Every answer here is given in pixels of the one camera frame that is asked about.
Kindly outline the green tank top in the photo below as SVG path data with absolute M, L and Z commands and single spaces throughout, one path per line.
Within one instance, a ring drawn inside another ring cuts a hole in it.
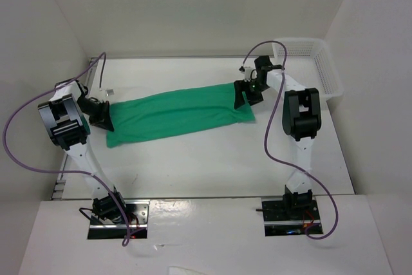
M 256 120 L 245 104 L 234 108 L 233 84 L 168 91 L 110 105 L 114 131 L 106 146 L 147 142 Z

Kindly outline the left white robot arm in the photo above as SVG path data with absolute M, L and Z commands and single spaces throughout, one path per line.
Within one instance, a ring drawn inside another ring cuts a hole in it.
M 124 223 L 128 207 L 115 185 L 103 172 L 89 141 L 91 126 L 113 132 L 109 102 L 88 98 L 88 89 L 78 80 L 62 81 L 53 97 L 38 111 L 51 141 L 76 163 L 91 190 L 93 214 L 100 220 Z

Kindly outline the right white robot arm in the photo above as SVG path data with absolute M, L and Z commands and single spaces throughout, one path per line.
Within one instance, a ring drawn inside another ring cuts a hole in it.
M 255 67 L 241 66 L 243 79 L 234 82 L 234 108 L 251 106 L 263 101 L 263 92 L 276 90 L 282 105 L 282 128 L 291 140 L 290 151 L 293 168 L 282 197 L 281 210 L 292 220 L 306 214 L 313 201 L 310 173 L 312 170 L 312 146 L 321 128 L 320 95 L 316 88 L 307 88 L 285 73 L 282 65 L 274 65 L 270 57 L 259 56 Z

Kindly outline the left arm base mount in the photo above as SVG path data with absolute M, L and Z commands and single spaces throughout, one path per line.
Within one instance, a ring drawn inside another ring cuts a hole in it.
M 146 239 L 149 221 L 149 200 L 126 200 L 126 218 L 131 239 Z M 126 221 L 122 216 L 115 222 L 97 216 L 91 208 L 80 207 L 79 212 L 89 223 L 89 240 L 121 240 L 126 236 Z

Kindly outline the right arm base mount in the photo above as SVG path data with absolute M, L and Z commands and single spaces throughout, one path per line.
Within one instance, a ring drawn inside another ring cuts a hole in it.
M 304 210 L 287 212 L 280 198 L 262 199 L 257 213 L 263 215 L 265 236 L 294 236 L 308 234 L 323 234 L 321 217 L 316 200 Z

